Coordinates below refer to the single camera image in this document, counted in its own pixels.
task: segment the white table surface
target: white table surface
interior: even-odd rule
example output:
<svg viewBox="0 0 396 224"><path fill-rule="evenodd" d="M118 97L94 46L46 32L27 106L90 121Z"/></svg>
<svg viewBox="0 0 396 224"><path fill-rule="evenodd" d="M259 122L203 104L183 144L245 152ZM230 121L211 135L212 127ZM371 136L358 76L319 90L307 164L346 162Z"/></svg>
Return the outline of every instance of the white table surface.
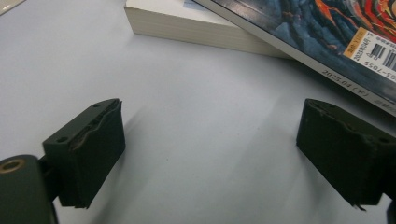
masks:
<svg viewBox="0 0 396 224"><path fill-rule="evenodd" d="M292 61L134 35L124 0L28 0L0 17L0 158L89 105L123 101L127 147L61 224L386 223L351 207L295 146L304 99L396 135L395 118Z"/></svg>

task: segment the black clamp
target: black clamp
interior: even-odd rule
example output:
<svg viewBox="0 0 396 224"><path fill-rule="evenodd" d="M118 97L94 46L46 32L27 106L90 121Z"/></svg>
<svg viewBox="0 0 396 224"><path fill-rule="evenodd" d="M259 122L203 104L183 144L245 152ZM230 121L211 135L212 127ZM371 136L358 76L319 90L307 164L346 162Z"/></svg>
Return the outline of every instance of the black clamp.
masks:
<svg viewBox="0 0 396 224"><path fill-rule="evenodd" d="M0 161L0 220L58 223L52 201L88 208L125 149L119 99L84 110L43 143L45 156Z"/></svg>
<svg viewBox="0 0 396 224"><path fill-rule="evenodd" d="M396 198L396 139L338 106L307 99L297 146L352 206ZM389 223L396 213L391 206Z"/></svg>

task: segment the book spine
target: book spine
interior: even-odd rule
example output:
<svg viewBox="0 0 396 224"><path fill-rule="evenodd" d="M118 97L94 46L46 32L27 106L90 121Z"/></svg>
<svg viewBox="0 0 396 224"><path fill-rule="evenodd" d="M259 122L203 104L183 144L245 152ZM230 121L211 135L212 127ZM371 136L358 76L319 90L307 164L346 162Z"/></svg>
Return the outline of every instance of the book spine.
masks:
<svg viewBox="0 0 396 224"><path fill-rule="evenodd" d="M366 90L365 88L358 85L354 81L351 81L350 79L344 77L343 75L333 71L331 68L327 67L322 63L319 63L318 61L305 55L304 53L300 52L294 47L276 38L275 36L268 34L264 30L250 23L249 21L240 18L239 16L235 15L227 8L222 7L211 0L194 0L194 1L201 4L204 7L209 8L210 10L224 17L228 21L245 29L246 31L266 41L267 43L276 46L278 49L289 54L289 56L296 59L297 61L308 65L310 68L321 73L323 76L327 77L331 81L337 83L338 85L346 88L349 91L352 91L353 93L363 98L364 100L370 102L373 105L376 105L377 107L383 109L384 111L390 113L392 116L396 117L396 105L392 104L386 99Z"/></svg>

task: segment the book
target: book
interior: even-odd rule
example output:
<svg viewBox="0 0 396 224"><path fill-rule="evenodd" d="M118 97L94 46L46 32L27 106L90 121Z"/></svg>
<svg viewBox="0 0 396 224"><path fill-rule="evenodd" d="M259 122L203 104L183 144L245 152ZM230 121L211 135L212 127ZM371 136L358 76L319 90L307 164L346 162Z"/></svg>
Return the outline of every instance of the book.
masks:
<svg viewBox="0 0 396 224"><path fill-rule="evenodd" d="M396 4L194 0L396 116Z"/></svg>
<svg viewBox="0 0 396 224"><path fill-rule="evenodd" d="M290 59L191 0L127 0L125 12L135 34Z"/></svg>
<svg viewBox="0 0 396 224"><path fill-rule="evenodd" d="M1 0L0 1L0 16L10 11L25 0Z"/></svg>

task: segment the barcode label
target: barcode label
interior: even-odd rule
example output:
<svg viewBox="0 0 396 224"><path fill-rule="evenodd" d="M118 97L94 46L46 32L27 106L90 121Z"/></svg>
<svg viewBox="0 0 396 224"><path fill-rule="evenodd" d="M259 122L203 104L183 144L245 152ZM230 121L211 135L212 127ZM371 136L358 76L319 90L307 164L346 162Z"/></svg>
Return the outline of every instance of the barcode label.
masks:
<svg viewBox="0 0 396 224"><path fill-rule="evenodd" d="M384 66L392 69L393 71L395 71L395 68L396 68L396 66L395 66L396 60L395 59L396 59L396 53L393 50L391 50L388 53L388 56L385 59L385 61L382 63L382 65L384 65Z"/></svg>
<svg viewBox="0 0 396 224"><path fill-rule="evenodd" d="M393 42L360 28L344 55L396 82L396 44Z"/></svg>
<svg viewBox="0 0 396 224"><path fill-rule="evenodd" d="M371 52L371 55L373 55L373 56L375 56L377 58L381 58L382 54L384 53L384 50L385 50L384 47L382 47L379 44L375 44L375 46L374 46L374 48L373 48L373 50Z"/></svg>

